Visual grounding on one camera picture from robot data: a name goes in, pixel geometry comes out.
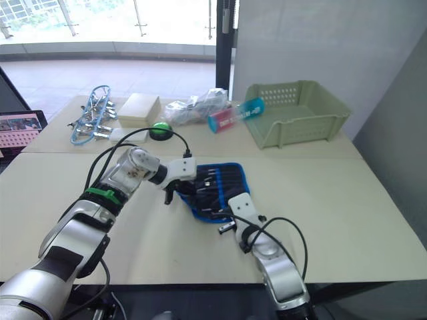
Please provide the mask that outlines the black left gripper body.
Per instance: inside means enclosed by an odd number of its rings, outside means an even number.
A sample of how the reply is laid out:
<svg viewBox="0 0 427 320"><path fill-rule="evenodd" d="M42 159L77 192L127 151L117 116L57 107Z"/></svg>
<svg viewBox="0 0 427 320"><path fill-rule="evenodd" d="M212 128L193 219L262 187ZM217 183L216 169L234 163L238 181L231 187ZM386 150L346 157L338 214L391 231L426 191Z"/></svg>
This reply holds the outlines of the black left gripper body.
<svg viewBox="0 0 427 320"><path fill-rule="evenodd" d="M167 196L172 197L173 192L178 192L184 195L195 195L196 187L194 180L180 180L175 179L171 181L165 188L165 192Z"/></svg>

